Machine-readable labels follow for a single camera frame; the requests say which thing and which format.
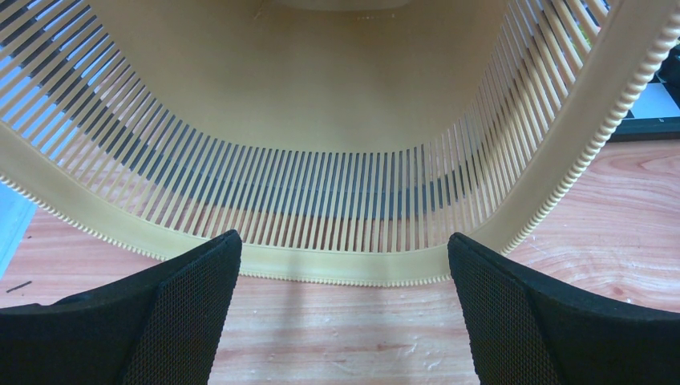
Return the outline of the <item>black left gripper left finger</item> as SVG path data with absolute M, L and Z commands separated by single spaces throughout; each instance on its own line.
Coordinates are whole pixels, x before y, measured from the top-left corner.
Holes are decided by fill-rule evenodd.
M 241 251 L 230 230 L 105 286 L 2 309 L 2 383 L 207 383 Z

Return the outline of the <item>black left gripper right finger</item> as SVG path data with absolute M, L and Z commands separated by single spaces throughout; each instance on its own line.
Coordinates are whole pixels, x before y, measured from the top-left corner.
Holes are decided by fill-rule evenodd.
M 447 252 L 482 384 L 678 383 L 677 313 L 577 288 L 462 233 Z

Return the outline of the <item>light blue plastic basket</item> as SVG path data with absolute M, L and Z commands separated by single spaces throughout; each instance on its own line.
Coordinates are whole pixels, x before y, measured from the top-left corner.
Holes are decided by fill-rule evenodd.
M 37 205 L 1 184 L 1 277 L 11 263 Z

